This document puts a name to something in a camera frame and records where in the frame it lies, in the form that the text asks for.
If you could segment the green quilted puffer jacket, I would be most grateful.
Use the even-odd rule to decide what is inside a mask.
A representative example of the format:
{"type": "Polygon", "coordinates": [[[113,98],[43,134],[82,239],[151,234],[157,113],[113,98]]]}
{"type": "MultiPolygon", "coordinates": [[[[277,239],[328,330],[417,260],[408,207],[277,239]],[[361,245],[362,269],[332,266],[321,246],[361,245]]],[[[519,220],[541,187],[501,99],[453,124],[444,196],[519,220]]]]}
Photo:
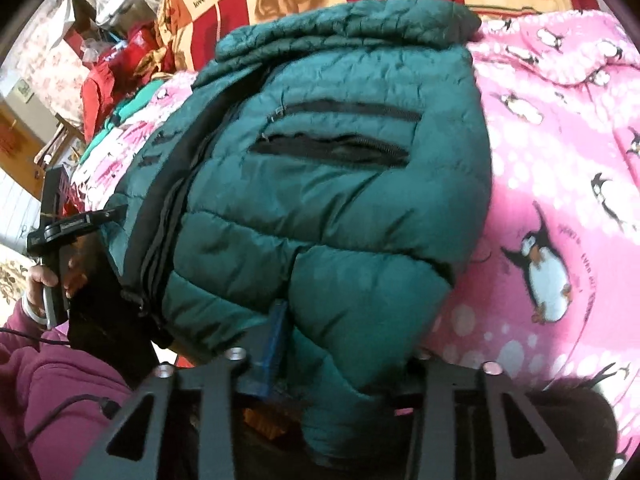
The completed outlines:
{"type": "Polygon", "coordinates": [[[207,359],[285,306],[306,443],[348,460],[483,233],[488,132],[448,0],[360,0],[224,36],[102,231],[122,286],[207,359]]]}

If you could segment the pink penguin blanket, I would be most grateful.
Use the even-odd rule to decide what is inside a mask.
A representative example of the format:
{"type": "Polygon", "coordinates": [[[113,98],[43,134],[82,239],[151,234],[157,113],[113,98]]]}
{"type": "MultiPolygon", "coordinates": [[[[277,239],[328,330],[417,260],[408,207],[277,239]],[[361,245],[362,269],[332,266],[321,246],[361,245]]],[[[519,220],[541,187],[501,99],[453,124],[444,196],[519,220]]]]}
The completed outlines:
{"type": "MultiPolygon", "coordinates": [[[[639,53],[599,11],[480,19],[468,50],[491,196],[474,252],[422,338],[454,362],[497,359],[539,385],[576,373],[613,315],[637,312],[639,53]]],[[[114,207],[134,156],[198,73],[178,73],[148,104],[148,132],[92,151],[70,188],[79,210],[114,207]]]]}

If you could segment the teal green garment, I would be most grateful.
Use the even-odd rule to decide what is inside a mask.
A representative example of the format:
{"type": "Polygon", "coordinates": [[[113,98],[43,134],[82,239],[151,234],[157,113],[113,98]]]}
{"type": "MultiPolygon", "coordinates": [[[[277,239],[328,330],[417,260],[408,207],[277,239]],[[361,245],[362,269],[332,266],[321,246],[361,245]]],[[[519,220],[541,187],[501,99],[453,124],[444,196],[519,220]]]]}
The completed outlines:
{"type": "Polygon", "coordinates": [[[112,114],[105,119],[102,129],[96,133],[88,146],[86,147],[84,154],[80,156],[79,165],[82,165],[90,153],[104,140],[104,138],[116,127],[121,126],[132,115],[136,114],[142,108],[145,108],[157,90],[166,82],[165,79],[154,79],[146,86],[141,88],[134,96],[122,100],[118,103],[112,114]]]}

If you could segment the magenta sweater sleeve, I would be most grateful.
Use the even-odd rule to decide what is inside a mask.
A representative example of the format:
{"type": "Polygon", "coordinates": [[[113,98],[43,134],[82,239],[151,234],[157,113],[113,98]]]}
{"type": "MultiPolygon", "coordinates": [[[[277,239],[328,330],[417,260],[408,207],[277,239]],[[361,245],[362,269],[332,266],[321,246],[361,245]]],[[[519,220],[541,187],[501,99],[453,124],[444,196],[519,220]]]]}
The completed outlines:
{"type": "Polygon", "coordinates": [[[97,398],[131,394],[114,368],[66,346],[15,304],[1,334],[1,477],[70,479],[110,424],[97,398]]]}

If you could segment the red clothes pile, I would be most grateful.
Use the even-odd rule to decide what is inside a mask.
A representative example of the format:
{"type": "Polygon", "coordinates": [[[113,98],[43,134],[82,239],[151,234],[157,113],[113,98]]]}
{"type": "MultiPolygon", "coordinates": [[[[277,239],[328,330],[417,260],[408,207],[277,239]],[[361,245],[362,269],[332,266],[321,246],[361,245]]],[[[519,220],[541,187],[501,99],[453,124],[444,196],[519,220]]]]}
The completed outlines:
{"type": "Polygon", "coordinates": [[[93,139],[120,101],[175,70],[174,56],[160,41],[154,22],[130,29],[124,41],[99,56],[81,86],[85,141],[93,139]]]}

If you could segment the wooden furniture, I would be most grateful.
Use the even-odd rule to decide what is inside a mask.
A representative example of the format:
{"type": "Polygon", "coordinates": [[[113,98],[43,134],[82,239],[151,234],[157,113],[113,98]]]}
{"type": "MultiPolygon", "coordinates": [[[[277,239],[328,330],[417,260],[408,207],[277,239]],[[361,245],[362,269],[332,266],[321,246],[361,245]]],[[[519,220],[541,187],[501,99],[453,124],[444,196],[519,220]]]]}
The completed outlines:
{"type": "Polygon", "coordinates": [[[67,165],[72,172],[87,146],[84,135],[60,114],[55,122],[55,133],[43,142],[1,101],[1,169],[35,198],[41,196],[46,170],[67,165]]]}

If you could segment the plastic bags clutter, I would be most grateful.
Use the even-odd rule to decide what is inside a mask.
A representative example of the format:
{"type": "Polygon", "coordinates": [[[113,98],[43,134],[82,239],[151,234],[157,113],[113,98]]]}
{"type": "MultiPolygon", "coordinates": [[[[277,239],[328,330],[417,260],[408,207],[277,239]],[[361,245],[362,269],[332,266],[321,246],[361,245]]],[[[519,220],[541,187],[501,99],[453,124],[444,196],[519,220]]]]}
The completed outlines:
{"type": "Polygon", "coordinates": [[[138,25],[151,23],[154,13],[144,0],[52,0],[40,32],[46,50],[66,42],[86,65],[114,47],[126,46],[138,25]]]}

